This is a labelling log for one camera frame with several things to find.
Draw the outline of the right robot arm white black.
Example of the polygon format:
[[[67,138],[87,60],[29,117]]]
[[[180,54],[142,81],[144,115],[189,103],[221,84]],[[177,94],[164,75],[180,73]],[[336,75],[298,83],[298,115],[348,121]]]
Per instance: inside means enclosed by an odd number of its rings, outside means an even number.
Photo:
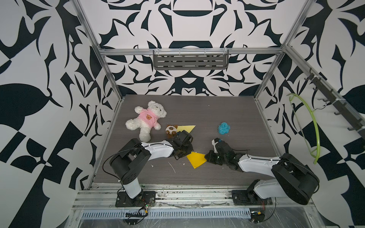
[[[254,180],[246,190],[232,191],[236,205],[265,204],[273,198],[289,198],[300,205],[307,205],[319,189],[319,178],[306,165],[291,154],[281,157],[259,157],[245,150],[235,150],[222,139],[212,141],[213,150],[205,155],[207,162],[227,165],[242,173],[259,173],[270,180]]]

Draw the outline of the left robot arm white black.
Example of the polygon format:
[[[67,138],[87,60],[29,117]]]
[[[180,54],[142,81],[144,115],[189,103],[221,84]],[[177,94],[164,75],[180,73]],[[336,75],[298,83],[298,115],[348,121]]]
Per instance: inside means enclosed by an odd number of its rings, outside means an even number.
[[[156,193],[143,192],[138,181],[139,174],[148,161],[170,157],[178,160],[191,154],[192,142],[193,137],[185,130],[161,142],[147,143],[134,138],[119,152],[109,156],[106,162],[109,162],[113,173],[105,170],[105,164],[102,164],[102,170],[106,174],[116,177],[122,185],[122,190],[117,192],[115,206],[117,208],[146,207],[149,203],[154,203]]]

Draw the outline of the dark yellow square paper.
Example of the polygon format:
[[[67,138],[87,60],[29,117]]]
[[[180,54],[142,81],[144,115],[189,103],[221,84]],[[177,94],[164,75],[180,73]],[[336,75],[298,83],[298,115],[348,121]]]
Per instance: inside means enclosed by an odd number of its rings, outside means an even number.
[[[194,169],[200,167],[201,165],[207,162],[204,154],[196,152],[191,152],[189,155],[187,155],[187,159],[189,160]]]

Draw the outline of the light yellow square paper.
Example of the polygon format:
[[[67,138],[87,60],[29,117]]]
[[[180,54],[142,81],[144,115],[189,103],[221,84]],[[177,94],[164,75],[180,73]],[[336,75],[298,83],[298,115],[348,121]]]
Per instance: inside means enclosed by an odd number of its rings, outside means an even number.
[[[178,132],[186,131],[190,133],[195,128],[195,125],[179,125],[177,127]]]

